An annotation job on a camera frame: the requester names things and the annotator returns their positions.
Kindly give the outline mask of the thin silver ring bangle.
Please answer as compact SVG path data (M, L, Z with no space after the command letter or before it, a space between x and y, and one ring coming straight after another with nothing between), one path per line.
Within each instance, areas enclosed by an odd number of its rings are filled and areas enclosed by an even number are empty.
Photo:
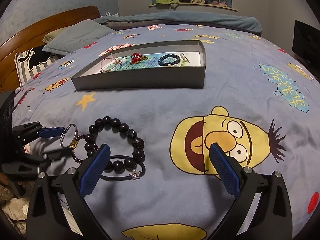
M78 128L76 124L69 124L60 137L60 146L62 148L71 147L75 142L76 137L78 136Z

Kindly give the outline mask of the black white striped cushion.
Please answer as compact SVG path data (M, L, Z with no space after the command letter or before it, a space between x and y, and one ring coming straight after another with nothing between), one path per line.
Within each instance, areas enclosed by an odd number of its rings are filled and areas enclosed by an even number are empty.
M14 62L20 86L28 80L35 79L40 72L60 57L51 52L43 51L44 45L15 54Z

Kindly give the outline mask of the blue Sesame Street bedsheet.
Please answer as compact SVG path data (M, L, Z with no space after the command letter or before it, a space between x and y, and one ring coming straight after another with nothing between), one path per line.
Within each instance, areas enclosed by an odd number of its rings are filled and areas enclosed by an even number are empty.
M72 76L119 47L202 41L202 89L76 91ZM242 166L284 176L293 234L319 207L319 83L294 57L263 38L220 28L160 25L111 33L30 79L17 93L12 122L75 124L117 118L145 142L145 175L99 180L86 202L112 239L203 239L233 197L210 165L218 142Z

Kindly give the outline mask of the grey-green pillow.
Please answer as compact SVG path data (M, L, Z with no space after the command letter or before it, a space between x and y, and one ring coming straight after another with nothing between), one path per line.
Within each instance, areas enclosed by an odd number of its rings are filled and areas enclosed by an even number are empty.
M63 30L44 46L43 51L66 56L112 32L114 32L113 29L94 20L84 20Z

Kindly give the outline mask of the wooden headboard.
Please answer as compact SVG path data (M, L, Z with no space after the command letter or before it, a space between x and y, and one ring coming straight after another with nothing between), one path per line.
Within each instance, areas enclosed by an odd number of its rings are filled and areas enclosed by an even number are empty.
M15 90L19 87L17 70L14 63L15 54L44 45L44 36L57 29L77 24L83 20L100 17L96 6L67 10L44 18L16 33L1 45L1 92Z

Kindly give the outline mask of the printed blue-green paper sheet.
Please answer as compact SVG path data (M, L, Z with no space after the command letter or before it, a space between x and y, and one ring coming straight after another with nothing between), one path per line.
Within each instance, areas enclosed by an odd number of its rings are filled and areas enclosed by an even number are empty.
M183 67L184 62L180 53L153 53L142 54L148 58L139 64L131 64L131 55L121 57L107 57L100 63L101 72L116 72L122 70L158 68L158 67Z

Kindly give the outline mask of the red bead gold ornament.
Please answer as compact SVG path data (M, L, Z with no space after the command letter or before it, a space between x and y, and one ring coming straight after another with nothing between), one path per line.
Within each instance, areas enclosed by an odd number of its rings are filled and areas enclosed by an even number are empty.
M147 58L148 58L147 56L143 56L142 54L133 53L131 55L131 64L139 64L142 61L146 60Z

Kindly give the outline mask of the grey shallow cardboard tray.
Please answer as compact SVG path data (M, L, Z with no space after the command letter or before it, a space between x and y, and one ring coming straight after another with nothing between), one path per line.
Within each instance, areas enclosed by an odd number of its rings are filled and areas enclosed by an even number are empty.
M206 50L201 41L138 44L111 50L72 77L76 90L203 88Z

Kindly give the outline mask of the long pearl hair pin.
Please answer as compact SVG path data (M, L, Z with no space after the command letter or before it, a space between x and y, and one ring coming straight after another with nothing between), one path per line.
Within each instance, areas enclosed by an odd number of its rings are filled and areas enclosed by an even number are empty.
M180 53L180 57L183 59L184 62L187 62L187 63L190 62L183 53Z

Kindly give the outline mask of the teal folded blanket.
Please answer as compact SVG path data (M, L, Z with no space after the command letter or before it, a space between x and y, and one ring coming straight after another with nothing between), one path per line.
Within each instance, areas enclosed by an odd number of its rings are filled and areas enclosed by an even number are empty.
M260 22L255 17L199 11L163 11L131 16L104 16L96 18L95 22L113 30L148 27L157 24L189 24L239 30L258 36L261 36L263 32Z

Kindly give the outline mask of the black television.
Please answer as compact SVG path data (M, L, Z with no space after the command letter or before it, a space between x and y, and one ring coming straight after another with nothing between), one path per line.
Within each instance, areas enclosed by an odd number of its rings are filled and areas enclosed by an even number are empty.
M319 30L295 20L292 51L309 66L319 63Z

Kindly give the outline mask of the wooden window sill shelf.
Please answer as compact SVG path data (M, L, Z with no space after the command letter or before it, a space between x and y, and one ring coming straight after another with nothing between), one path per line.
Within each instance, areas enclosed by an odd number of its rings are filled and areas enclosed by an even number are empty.
M206 3L175 3L175 4L150 4L149 7L160 7L160 6L169 6L170 9L176 9L178 6L191 6L191 7L208 7L208 8L217 8L233 12L238 12L238 9L231 7L224 7L215 4L206 4Z

